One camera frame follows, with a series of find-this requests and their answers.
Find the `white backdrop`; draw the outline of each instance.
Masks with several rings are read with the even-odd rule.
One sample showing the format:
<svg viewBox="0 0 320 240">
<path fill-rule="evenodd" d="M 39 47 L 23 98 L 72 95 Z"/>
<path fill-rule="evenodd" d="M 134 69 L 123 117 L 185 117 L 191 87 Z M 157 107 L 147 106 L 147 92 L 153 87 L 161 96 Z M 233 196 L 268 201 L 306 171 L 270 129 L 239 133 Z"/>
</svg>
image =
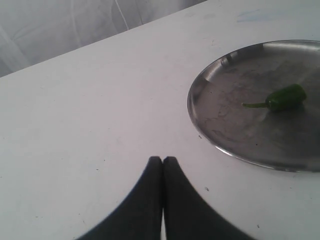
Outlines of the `white backdrop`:
<svg viewBox="0 0 320 240">
<path fill-rule="evenodd" d="M 204 0 L 1 0 L 0 77 Z"/>
</svg>

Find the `metal tray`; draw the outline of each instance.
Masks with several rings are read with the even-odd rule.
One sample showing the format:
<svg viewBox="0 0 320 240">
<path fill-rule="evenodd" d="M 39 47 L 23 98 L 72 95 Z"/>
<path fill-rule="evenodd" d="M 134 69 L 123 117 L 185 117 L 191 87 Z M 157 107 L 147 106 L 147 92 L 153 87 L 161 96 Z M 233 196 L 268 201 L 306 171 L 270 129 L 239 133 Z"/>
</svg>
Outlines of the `metal tray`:
<svg viewBox="0 0 320 240">
<path fill-rule="evenodd" d="M 300 84 L 307 100 L 273 113 L 244 108 Z M 320 42 L 284 40 L 231 52 L 193 82 L 187 100 L 196 128 L 218 149 L 240 160 L 283 171 L 320 171 Z"/>
</svg>

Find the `white table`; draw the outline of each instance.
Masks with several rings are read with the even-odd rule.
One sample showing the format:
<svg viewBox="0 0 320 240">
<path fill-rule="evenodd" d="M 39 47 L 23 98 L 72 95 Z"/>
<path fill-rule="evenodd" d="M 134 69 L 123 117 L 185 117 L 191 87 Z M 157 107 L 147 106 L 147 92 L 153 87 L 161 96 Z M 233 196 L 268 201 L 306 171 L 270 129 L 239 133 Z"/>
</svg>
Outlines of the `white table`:
<svg viewBox="0 0 320 240">
<path fill-rule="evenodd" d="M 251 44 L 320 40 L 317 0 L 214 0 L 0 79 L 0 239 L 71 240 L 124 199 L 149 156 L 261 240 L 320 236 L 320 175 L 218 151 L 192 125 L 197 74 Z"/>
</svg>

